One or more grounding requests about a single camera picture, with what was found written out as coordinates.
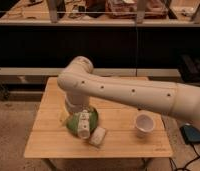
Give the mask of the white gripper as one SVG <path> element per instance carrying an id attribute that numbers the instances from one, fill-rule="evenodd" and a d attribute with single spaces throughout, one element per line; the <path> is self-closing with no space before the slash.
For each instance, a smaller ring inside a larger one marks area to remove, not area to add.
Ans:
<path id="1" fill-rule="evenodd" d="M 89 107 L 89 97 L 84 94 L 67 92 L 65 95 L 65 107 L 70 114 L 81 112 Z M 59 121 L 61 124 L 65 124 L 69 117 L 69 113 L 66 110 L 60 113 Z"/>

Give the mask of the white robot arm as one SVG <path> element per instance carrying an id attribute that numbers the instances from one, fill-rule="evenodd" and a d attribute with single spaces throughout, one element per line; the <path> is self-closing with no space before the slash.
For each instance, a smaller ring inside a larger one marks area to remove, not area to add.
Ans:
<path id="1" fill-rule="evenodd" d="M 92 62 L 83 56 L 62 70 L 57 83 L 66 92 L 68 111 L 87 106 L 92 96 L 163 114 L 200 130 L 200 87 L 97 76 Z"/>

